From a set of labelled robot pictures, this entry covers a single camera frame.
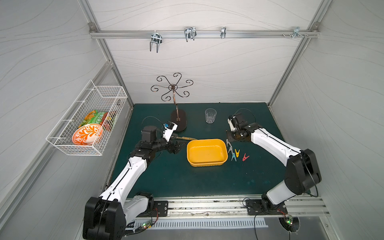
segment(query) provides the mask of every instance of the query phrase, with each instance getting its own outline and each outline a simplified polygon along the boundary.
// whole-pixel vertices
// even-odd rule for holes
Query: dark green table surface
[[[187,113],[187,128],[178,132],[179,136],[197,139],[218,138],[225,142],[226,130],[229,130],[227,118],[239,108],[253,112],[256,122],[271,134],[283,139],[277,125],[265,103],[194,103],[179,104]],[[213,124],[205,122],[205,110],[217,111]],[[141,121],[146,116],[154,116],[162,122],[170,120],[170,113],[175,110],[173,104],[135,104],[131,120],[112,175],[112,181],[127,164],[127,157],[141,139]],[[254,118],[246,110],[240,110],[249,122]],[[143,126],[161,127],[153,118],[144,120]],[[231,155],[221,166],[192,167],[187,160],[187,148],[178,154],[167,151],[157,157],[139,177],[128,197],[137,192],[150,192],[155,197],[207,196],[261,194],[283,180],[284,165],[266,150],[251,142],[233,142],[233,151],[240,149],[237,162],[231,161]],[[244,153],[249,155],[242,161]]]

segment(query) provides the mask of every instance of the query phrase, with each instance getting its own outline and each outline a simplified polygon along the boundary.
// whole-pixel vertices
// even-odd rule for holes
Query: orange patterned plate
[[[72,136],[72,142],[82,146],[91,145],[96,139],[100,141],[102,134],[103,128],[100,124],[87,124],[76,130]]]

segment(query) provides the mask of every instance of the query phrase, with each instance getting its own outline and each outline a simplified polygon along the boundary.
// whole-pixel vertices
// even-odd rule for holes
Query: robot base
[[[288,214],[284,202],[280,203],[278,206],[274,206],[271,209],[264,209],[262,207],[261,199],[247,199],[245,200],[245,205],[247,206],[248,215],[282,215],[281,212],[278,212],[277,209],[280,209],[285,214]]]

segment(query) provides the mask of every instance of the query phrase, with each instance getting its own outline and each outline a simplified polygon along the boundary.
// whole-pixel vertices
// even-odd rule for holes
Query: snack bag
[[[107,115],[108,115],[108,112],[99,112],[97,110],[93,110],[92,112],[88,113],[88,115],[84,118],[84,120],[81,122],[81,124],[79,125],[78,128],[80,128],[84,125],[90,124],[90,123],[97,123],[97,124],[102,125],[104,123],[104,121],[106,120]],[[108,116],[108,118],[104,124],[104,128],[107,131],[112,130],[112,128],[115,124],[115,116],[116,116],[115,111],[113,111],[109,114],[109,116]]]
[[[107,115],[107,112],[98,112],[97,110],[93,110],[92,112],[88,113],[88,115],[84,118],[79,127],[90,123],[97,123],[102,125]]]

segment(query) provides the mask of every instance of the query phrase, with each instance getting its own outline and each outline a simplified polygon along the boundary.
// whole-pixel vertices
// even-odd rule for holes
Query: white clothespin
[[[228,139],[226,139],[226,140],[227,140],[227,147],[228,147],[228,144],[229,144],[229,146],[232,147],[232,145],[231,145],[231,143],[228,141]]]
[[[229,151],[231,151],[231,152],[232,152],[232,155],[233,155],[232,146],[229,147],[228,153],[229,153]]]

